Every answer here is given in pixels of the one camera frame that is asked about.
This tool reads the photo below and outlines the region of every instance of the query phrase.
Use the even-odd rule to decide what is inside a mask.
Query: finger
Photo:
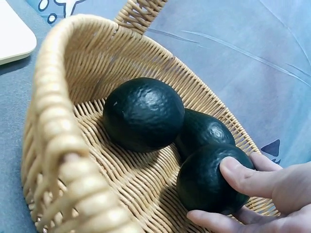
[[[272,198],[277,174],[274,171],[248,169],[232,157],[224,158],[220,171],[231,187],[251,197]]]
[[[187,218],[194,224],[208,228],[215,233],[238,233],[242,227],[242,224],[228,216],[200,210],[188,212]]]
[[[253,152],[249,155],[249,157],[258,171],[278,171],[282,169],[280,165],[272,162],[263,154]]]
[[[276,216],[263,216],[258,214],[248,209],[246,206],[243,206],[237,213],[233,214],[233,216],[245,225],[255,223],[264,224],[277,219]]]

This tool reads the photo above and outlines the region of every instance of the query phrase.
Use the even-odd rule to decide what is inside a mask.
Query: avocado
[[[227,156],[254,169],[252,161],[241,149],[220,143],[201,147],[183,163],[176,189],[188,211],[203,210],[229,215],[247,203],[249,197],[234,190],[220,172],[219,164]]]
[[[105,101],[103,125],[111,141],[135,152],[152,152],[174,142],[185,115],[180,96],[152,78],[129,80]]]
[[[227,143],[235,146],[233,135],[220,120],[186,108],[183,128],[175,140],[181,162],[210,143]]]

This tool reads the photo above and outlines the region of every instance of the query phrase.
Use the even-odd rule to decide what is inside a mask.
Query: white laptop
[[[5,63],[28,57],[36,44],[35,34],[6,0],[0,0],[0,69]]]

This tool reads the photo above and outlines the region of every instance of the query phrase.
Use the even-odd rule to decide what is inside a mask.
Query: gray fabric
[[[7,0],[38,39],[39,0]],[[126,0],[78,1],[72,13],[112,19]],[[311,160],[311,3],[308,0],[169,0],[147,35],[187,64],[230,108],[256,144],[282,166]],[[22,131],[35,53],[0,67],[0,232],[34,233],[20,184]]]
[[[38,46],[31,57],[0,66],[0,233],[35,233],[20,181],[22,134],[35,57],[51,27],[25,0],[7,1],[33,30]]]

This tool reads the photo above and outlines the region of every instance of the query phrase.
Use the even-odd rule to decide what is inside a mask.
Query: woven rattan
[[[174,145],[143,154],[112,144],[104,100],[118,85],[152,77],[171,85],[185,107],[213,115],[246,153],[259,151],[218,97],[178,58],[144,36],[166,0],[129,0],[114,21],[92,15],[62,20],[35,65],[24,129],[23,194],[39,232],[207,232],[186,219],[176,190]],[[248,206],[277,215],[270,200]]]

